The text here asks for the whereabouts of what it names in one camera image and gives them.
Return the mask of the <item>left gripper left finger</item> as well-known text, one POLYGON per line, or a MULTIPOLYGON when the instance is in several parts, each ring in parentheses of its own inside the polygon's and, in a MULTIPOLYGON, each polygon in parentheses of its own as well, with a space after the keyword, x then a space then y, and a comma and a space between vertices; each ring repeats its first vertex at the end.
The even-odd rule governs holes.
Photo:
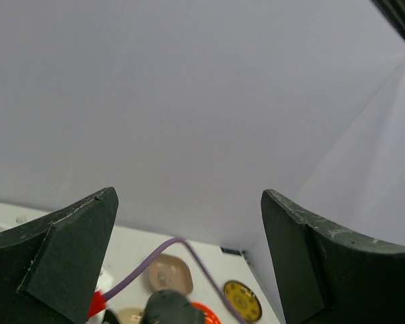
POLYGON ((119 201, 108 187, 0 232, 0 323, 85 323, 119 201))

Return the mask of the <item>orange round plate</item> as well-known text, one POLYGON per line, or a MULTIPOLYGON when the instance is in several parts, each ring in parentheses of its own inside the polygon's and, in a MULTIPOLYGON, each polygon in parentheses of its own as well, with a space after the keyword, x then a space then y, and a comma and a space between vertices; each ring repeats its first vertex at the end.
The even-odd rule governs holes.
POLYGON ((205 316, 205 324, 221 324, 218 316, 209 307, 199 302, 193 302, 192 306, 202 311, 205 316))

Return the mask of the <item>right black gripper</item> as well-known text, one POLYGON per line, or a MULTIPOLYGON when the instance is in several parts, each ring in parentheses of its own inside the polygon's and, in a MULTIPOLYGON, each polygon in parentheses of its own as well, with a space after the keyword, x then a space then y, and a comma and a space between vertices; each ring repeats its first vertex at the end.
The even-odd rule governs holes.
POLYGON ((204 324, 204 313, 193 307, 187 297, 174 290, 159 290, 147 300, 143 323, 204 324))

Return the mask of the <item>cream floral round plate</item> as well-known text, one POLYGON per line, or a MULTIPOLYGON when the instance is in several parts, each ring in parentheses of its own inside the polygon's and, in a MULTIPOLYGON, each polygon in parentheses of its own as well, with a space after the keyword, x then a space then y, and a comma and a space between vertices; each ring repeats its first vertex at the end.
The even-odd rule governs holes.
POLYGON ((140 324, 144 310, 141 308, 123 308, 116 312, 117 319, 121 324, 140 324))

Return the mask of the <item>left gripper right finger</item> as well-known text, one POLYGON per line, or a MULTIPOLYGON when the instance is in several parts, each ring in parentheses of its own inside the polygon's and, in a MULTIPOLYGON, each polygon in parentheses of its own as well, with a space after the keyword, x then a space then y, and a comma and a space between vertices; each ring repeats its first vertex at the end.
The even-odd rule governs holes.
POLYGON ((360 234, 274 190, 263 225, 287 323, 405 323, 405 246, 360 234))

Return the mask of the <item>brown square bowl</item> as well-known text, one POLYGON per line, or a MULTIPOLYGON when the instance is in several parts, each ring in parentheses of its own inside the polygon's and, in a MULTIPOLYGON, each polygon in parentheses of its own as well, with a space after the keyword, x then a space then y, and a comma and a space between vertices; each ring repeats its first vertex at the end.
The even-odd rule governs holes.
POLYGON ((170 254, 160 254, 146 269, 148 285, 152 292, 175 290, 185 296, 194 289, 192 275, 187 264, 170 254))

